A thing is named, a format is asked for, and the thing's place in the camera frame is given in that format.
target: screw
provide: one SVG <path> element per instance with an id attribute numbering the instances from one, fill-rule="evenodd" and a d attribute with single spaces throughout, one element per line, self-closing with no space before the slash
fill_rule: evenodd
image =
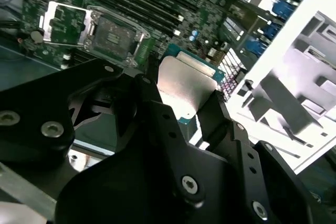
<path id="1" fill-rule="evenodd" d="M 260 219 L 267 220 L 267 211 L 262 204 L 260 204 L 257 201 L 253 201 L 252 206 L 254 212 L 256 212 L 256 214 L 260 217 Z"/>
<path id="2" fill-rule="evenodd" d="M 18 113 L 10 110 L 0 112 L 0 126 L 12 126 L 20 121 Z"/>
<path id="3" fill-rule="evenodd" d="M 147 82 L 148 84 L 151 83 L 151 81 L 150 81 L 149 79 L 147 79 L 146 77 L 143 77 L 142 80 L 143 80 L 144 82 Z"/>
<path id="4" fill-rule="evenodd" d="M 46 122 L 41 127 L 41 132 L 46 137 L 58 138 L 64 132 L 63 126 L 58 122 Z"/>
<path id="5" fill-rule="evenodd" d="M 245 129 L 240 123 L 237 123 L 237 126 L 238 126 L 242 131 Z"/>
<path id="6" fill-rule="evenodd" d="M 270 151 L 273 151 L 273 147 L 270 145 L 270 144 L 265 144 L 265 146 L 270 150 Z"/>
<path id="7" fill-rule="evenodd" d="M 182 186 L 190 194 L 196 194 L 198 191 L 196 181 L 190 176 L 184 176 L 182 178 Z"/>
<path id="8" fill-rule="evenodd" d="M 110 66 L 105 66 L 105 70 L 109 71 L 109 72 L 113 72 L 114 71 L 114 69 L 111 68 Z"/>

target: blue connector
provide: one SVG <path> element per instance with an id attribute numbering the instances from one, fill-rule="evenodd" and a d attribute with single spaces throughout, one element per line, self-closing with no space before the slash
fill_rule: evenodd
<path id="1" fill-rule="evenodd" d="M 264 36 L 266 38 L 268 38 L 269 40 L 273 40 L 278 32 L 281 30 L 281 26 L 272 22 L 271 24 L 264 26 L 261 30 L 264 32 Z"/>
<path id="2" fill-rule="evenodd" d="M 295 6 L 285 2 L 279 1 L 273 5 L 272 12 L 283 20 L 287 20 L 294 12 Z"/>
<path id="3" fill-rule="evenodd" d="M 267 45 L 257 40 L 249 40 L 245 43 L 245 49 L 254 53 L 258 58 L 265 52 Z"/>

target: motherboard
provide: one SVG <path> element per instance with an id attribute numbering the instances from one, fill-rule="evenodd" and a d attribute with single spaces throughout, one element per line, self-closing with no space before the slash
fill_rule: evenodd
<path id="1" fill-rule="evenodd" d="M 18 41 L 58 68 L 97 57 L 141 70 L 171 44 L 206 59 L 220 53 L 228 1 L 24 0 Z"/>

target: aluminum plate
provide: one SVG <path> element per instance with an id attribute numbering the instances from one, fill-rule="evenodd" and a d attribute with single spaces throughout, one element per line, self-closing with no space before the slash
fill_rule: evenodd
<path id="1" fill-rule="evenodd" d="M 177 119 L 191 119 L 217 88 L 217 82 L 167 56 L 160 64 L 157 87 L 163 103 L 172 107 Z"/>

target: green pcb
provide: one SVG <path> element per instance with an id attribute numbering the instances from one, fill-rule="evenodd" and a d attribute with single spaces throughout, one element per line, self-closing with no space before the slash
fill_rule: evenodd
<path id="1" fill-rule="evenodd" d="M 62 5 L 58 5 L 53 12 L 50 21 L 51 37 L 46 39 L 46 34 L 50 32 L 45 26 L 50 2 Z M 176 44 L 205 58 L 211 48 L 222 42 L 218 33 L 223 23 L 226 2 L 227 0 L 24 0 L 22 46 L 35 57 L 56 67 L 65 64 L 64 55 L 73 55 L 71 64 L 75 65 L 92 57 L 101 58 L 103 52 L 105 59 L 124 65 L 125 59 L 130 57 L 136 61 L 138 68 L 142 68 L 150 52 L 157 52 L 161 56 L 169 44 Z M 79 43 L 88 27 L 85 24 L 86 10 L 90 9 L 103 9 L 100 15 L 105 20 L 98 21 L 95 29 L 87 31 L 84 44 Z M 149 33 L 149 36 L 139 37 L 139 27 Z M 125 46 L 116 45 L 122 42 Z M 100 49 L 89 50 L 94 44 L 99 45 Z M 124 56 L 116 55 L 116 52 L 123 52 L 121 55 Z"/>

